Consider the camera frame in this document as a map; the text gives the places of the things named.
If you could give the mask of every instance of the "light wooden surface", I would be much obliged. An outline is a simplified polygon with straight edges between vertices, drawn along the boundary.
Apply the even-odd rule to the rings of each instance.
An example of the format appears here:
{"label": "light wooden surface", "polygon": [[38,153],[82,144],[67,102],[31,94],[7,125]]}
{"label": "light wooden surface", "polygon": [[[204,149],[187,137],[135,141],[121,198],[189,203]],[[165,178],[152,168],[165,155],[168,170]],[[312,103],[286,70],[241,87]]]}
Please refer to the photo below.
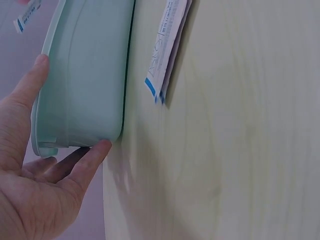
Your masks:
{"label": "light wooden surface", "polygon": [[106,239],[320,239],[320,1],[194,0],[155,106],[144,79],[165,3],[137,0]]}

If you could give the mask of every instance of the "mint green plastic container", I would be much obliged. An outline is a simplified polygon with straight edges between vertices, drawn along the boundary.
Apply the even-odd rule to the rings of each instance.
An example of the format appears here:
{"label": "mint green plastic container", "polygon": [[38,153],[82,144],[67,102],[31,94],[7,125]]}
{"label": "mint green plastic container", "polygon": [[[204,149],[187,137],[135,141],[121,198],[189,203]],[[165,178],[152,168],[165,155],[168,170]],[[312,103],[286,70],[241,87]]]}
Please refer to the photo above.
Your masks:
{"label": "mint green plastic container", "polygon": [[123,125],[135,0],[60,0],[42,53],[48,79],[32,109],[34,153],[115,141]]}

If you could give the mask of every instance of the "finger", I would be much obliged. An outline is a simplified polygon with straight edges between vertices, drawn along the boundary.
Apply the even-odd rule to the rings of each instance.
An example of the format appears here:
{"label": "finger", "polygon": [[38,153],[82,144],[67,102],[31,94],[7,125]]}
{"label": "finger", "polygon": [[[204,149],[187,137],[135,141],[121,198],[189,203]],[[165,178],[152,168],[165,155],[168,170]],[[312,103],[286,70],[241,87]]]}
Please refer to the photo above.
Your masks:
{"label": "finger", "polygon": [[64,160],[54,165],[52,168],[50,168],[47,172],[43,174],[43,177],[45,180],[47,180],[49,183],[56,184],[61,179],[64,179],[66,176],[68,176],[76,163],[84,156],[87,152],[89,152],[90,148],[88,147],[82,147],[78,150],[71,153],[69,156],[67,156]]}
{"label": "finger", "polygon": [[58,182],[58,185],[68,192],[74,193],[82,201],[88,186],[95,176],[95,173],[108,155],[112,144],[108,140],[102,140],[95,145],[81,160],[74,166],[70,175]]}
{"label": "finger", "polygon": [[23,76],[15,87],[9,99],[26,107],[31,112],[32,105],[44,85],[48,74],[49,58],[41,54],[36,58],[33,68]]}
{"label": "finger", "polygon": [[57,159],[54,157],[49,157],[47,159],[40,158],[38,160],[24,164],[22,169],[28,171],[34,177],[38,177],[56,163]]}

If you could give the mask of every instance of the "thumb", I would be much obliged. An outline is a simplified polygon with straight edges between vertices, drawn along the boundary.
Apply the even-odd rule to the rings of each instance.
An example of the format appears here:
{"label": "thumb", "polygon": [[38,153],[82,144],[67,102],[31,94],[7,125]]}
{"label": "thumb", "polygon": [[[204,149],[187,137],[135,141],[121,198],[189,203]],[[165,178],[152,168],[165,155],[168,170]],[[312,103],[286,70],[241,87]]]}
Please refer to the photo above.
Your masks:
{"label": "thumb", "polygon": [[49,58],[41,54],[36,58],[33,68],[23,76],[9,98],[27,107],[31,112],[34,101],[44,85],[48,74]]}

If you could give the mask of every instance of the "wooden cabinet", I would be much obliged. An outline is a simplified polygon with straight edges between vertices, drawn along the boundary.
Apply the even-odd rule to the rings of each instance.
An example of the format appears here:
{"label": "wooden cabinet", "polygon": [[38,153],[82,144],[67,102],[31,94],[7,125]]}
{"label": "wooden cabinet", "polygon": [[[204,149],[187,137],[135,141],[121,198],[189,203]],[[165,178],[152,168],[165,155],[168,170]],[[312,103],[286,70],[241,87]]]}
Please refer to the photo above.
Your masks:
{"label": "wooden cabinet", "polygon": [[320,239],[320,1],[194,0],[161,106],[144,79],[165,4],[136,3],[106,239]]}

